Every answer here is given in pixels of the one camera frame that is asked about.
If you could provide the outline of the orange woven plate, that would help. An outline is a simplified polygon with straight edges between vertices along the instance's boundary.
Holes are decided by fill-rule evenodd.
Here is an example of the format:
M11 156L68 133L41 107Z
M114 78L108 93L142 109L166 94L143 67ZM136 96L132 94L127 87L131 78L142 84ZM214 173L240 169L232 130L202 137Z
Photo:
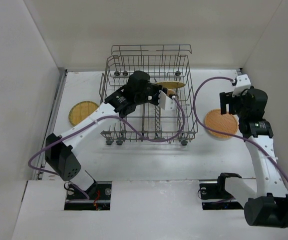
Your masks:
M221 115L220 109L209 111L204 118L204 125L219 132L236 134L238 131L238 121L231 114Z
M176 93L173 89L163 88L163 93L165 93L169 98L172 98L172 96L175 96Z

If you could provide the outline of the yellow woven plate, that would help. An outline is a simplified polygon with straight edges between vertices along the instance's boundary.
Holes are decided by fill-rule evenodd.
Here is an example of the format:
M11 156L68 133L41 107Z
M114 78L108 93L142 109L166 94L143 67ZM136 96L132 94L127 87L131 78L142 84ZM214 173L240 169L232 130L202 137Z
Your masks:
M156 82L156 84L167 89L179 89L183 88L186 85L185 83L180 81L159 81Z
M95 112L99 105L93 101L81 101L68 114L68 121L74 127Z

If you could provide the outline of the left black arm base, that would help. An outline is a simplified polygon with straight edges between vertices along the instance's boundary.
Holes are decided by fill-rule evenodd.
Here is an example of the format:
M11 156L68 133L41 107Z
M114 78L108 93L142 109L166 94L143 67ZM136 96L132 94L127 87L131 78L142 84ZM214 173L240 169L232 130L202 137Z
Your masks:
M111 207L112 182L97 181L86 170L78 174L77 181L64 184L65 211L108 211Z

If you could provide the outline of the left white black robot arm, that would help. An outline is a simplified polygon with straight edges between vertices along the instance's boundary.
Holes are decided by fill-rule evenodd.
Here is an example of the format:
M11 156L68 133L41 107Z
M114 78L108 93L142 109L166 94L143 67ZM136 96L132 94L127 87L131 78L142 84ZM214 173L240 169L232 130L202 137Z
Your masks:
M79 153L106 128L116 124L144 104L174 110L174 96L140 70L130 75L127 83L109 95L88 117L59 136L46 139L45 160L65 182L72 182L87 191L94 180L77 160Z

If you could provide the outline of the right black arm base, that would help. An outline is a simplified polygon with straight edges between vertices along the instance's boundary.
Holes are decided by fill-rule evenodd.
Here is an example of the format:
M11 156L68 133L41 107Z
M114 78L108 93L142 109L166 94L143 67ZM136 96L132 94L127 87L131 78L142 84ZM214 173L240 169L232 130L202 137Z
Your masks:
M202 180L197 191L198 198L202 201L202 210L243 210L244 208L236 199L225 190L227 178L242 178L237 173L221 173L216 180Z

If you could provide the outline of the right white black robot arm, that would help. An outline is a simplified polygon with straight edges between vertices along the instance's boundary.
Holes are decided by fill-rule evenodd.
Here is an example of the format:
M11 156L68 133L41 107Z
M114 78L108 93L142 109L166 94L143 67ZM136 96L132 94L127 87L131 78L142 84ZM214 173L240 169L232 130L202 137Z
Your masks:
M240 137L250 153L257 190L248 187L236 173L222 173L224 188L243 207L250 226L288 228L287 180L275 160L271 124L264 119L268 101L266 92L254 87L240 93L220 93L221 114L239 118Z

